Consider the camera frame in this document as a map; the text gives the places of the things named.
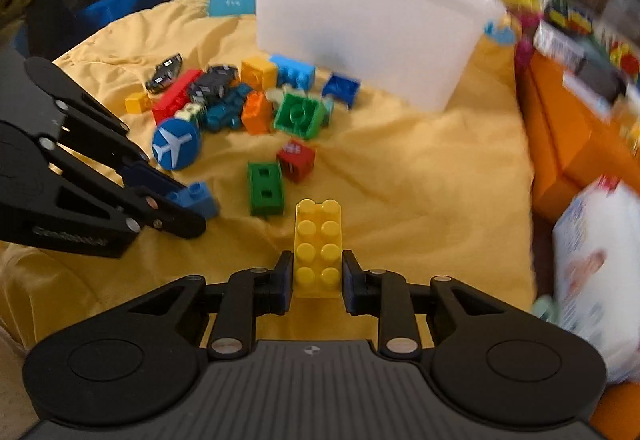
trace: green block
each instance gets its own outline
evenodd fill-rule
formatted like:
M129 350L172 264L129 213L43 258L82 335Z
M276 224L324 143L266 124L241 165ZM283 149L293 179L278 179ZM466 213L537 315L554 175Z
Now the green block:
M320 131L326 108L319 100L285 94L278 109L273 127L309 140Z
M270 216L284 212L282 172L278 162L249 163L251 216Z

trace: yellow bedsheet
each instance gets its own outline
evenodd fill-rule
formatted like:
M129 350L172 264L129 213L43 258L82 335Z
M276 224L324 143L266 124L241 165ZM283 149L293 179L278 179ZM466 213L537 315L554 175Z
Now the yellow bedsheet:
M175 0L133 14L57 60L130 126L130 138L149 154L152 115L127 115L124 99L142 89L155 64L180 52L183 69L239 65L259 53L254 16L209 18L206 3ZM528 308L532 169L512 62L513 48L482 40L441 115L419 113L365 85L354 109L337 107L331 126L311 141L314 172L302 184L285 181L285 214L268 221L248 215L246 164L274 160L289 137L205 134L197 162L175 175L186 184L207 181L220 203L221 216L202 237L188 241L145 229L120 260L3 245L1 324L29 348L186 274L223 282L236 270L273 266L293 245L294 208L302 198L340 202L344 246L364 269L394 270L419 283L449 274ZM424 89L427 94L429 85ZM374 338L375 324L347 316L341 300L294 300L287 316L260 318L257 335Z

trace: plastic container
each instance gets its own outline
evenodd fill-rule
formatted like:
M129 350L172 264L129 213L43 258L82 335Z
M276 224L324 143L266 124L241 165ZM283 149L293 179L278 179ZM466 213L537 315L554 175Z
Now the plastic container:
M497 0L256 0L258 46L446 106Z

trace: red block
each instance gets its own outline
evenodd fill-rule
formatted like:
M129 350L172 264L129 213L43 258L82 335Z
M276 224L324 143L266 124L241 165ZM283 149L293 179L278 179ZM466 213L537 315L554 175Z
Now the red block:
M316 152L295 140L290 140L278 152L277 157L282 174L297 183L313 171Z
M187 70L176 79L174 84L169 86L167 91L162 94L162 98L151 109L156 124L160 124L166 118L174 116L175 112L182 109L189 102L187 88L203 73L202 70Z

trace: toy car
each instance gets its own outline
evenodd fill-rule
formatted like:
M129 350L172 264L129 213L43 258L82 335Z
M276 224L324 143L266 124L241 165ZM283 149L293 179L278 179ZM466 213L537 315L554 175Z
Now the toy car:
M228 93L229 87L238 78L235 66L216 65L194 81L189 89L191 102L207 107L216 105Z
M173 55L156 66L156 72L151 80L145 83L145 88L150 94L164 92L180 74L182 68L182 56Z

